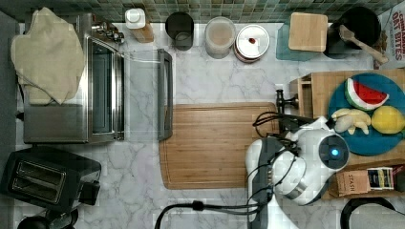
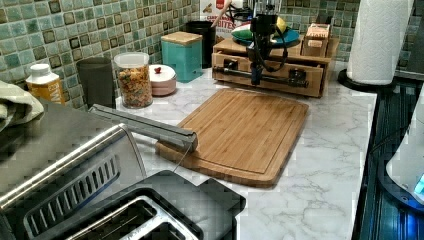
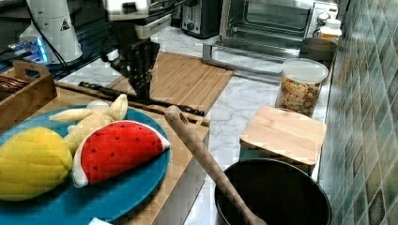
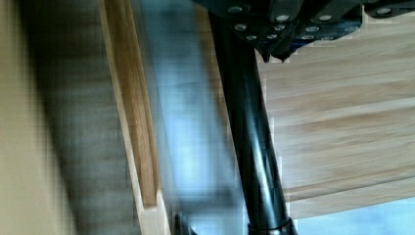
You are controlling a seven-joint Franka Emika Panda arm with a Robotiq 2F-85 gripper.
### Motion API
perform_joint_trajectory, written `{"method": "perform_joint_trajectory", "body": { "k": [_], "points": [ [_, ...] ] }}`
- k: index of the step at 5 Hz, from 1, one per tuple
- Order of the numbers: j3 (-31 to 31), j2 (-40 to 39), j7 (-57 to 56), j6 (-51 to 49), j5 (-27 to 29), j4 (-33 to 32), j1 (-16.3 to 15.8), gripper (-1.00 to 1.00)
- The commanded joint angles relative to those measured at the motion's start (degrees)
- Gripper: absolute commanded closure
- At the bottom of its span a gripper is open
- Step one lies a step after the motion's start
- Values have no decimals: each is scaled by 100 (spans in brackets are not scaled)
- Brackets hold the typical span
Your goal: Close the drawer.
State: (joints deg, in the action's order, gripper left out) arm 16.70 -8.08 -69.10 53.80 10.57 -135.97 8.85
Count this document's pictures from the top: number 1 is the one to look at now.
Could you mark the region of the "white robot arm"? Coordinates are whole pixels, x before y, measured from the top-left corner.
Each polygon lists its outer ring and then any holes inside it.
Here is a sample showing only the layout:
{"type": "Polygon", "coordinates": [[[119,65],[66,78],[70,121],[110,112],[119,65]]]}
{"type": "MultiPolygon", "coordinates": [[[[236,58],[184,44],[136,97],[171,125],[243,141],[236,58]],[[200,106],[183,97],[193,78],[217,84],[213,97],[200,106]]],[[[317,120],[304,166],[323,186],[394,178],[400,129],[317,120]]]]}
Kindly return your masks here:
{"type": "Polygon", "coordinates": [[[259,114],[254,122],[259,126],[277,119],[283,132],[265,135],[247,148],[247,229],[298,229],[279,199],[312,204],[326,192],[330,177],[349,161],[349,146],[331,119],[286,114],[287,104],[296,107],[298,98],[285,99],[278,90],[277,112],[259,114]]]}

